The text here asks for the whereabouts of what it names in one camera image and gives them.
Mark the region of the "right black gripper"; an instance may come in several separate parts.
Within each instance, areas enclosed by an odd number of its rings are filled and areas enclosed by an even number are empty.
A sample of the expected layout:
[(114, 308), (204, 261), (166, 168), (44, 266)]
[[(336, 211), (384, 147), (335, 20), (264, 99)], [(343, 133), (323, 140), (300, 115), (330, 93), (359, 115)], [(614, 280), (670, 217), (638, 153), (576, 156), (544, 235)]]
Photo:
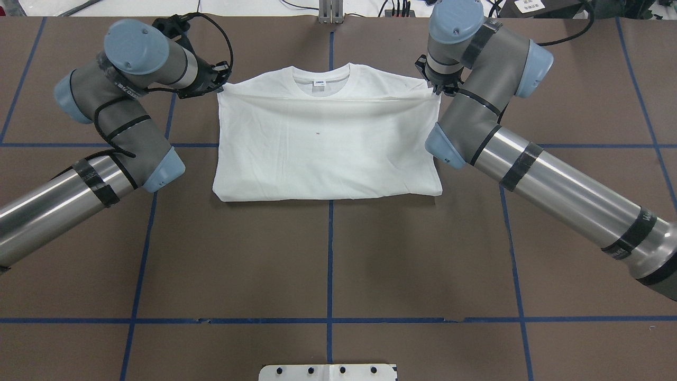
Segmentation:
[(462, 84), (462, 68), (453, 73), (439, 73), (426, 66), (426, 55), (420, 55), (414, 63), (424, 80), (433, 86), (434, 94), (438, 96), (455, 97)]

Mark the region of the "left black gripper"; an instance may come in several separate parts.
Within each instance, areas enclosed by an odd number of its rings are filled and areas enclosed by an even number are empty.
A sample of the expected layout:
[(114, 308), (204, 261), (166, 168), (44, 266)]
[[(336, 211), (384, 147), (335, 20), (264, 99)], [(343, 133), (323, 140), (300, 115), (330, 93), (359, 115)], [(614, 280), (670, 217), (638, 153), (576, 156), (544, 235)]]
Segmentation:
[(223, 76), (230, 76), (232, 68), (227, 60), (214, 65), (199, 66), (196, 78), (184, 89), (180, 89), (180, 99), (205, 96), (210, 93), (221, 93), (227, 84)]

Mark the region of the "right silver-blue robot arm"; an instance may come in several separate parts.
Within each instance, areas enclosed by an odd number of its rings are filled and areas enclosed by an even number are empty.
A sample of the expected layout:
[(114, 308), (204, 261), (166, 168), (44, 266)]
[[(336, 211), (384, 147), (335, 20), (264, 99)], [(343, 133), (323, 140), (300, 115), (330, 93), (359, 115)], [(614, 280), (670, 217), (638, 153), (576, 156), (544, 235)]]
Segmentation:
[(449, 105), (432, 127), (426, 150), (442, 164), (473, 167), (496, 182), (506, 194), (517, 195), (594, 244), (595, 249), (626, 266), (631, 278), (675, 301), (675, 217), (633, 202), (558, 158), (562, 149), (582, 149), (590, 129), (600, 149), (648, 149), (656, 157), (660, 183), (667, 188), (669, 210), (675, 212), (675, 183), (665, 155), (649, 125), (640, 99), (636, 71), (629, 68), (626, 34), (620, 19), (611, 19), (612, 40), (621, 59), (621, 76), (629, 85), (624, 103), (639, 111), (639, 143), (602, 138), (592, 117), (556, 120), (565, 101), (538, 99), (547, 75), (553, 75), (556, 54), (582, 46), (600, 20), (578, 39), (528, 37), (506, 20), (486, 16), (484, 1), (438, 1), (428, 23), (423, 74), (434, 93), (452, 93)]

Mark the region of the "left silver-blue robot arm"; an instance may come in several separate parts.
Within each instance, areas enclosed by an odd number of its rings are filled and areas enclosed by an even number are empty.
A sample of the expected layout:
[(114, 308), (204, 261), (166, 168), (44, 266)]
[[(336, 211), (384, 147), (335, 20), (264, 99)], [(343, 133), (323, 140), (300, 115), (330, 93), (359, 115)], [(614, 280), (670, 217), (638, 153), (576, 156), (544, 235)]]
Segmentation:
[[(212, 64), (196, 53), (188, 37), (194, 19), (226, 38), (226, 60)], [(53, 89), (60, 110), (91, 126), (102, 149), (2, 207), (2, 273), (134, 190), (154, 193), (182, 176), (184, 162), (140, 101), (152, 93), (221, 92), (233, 64), (227, 33), (202, 12), (114, 22), (97, 56)]]

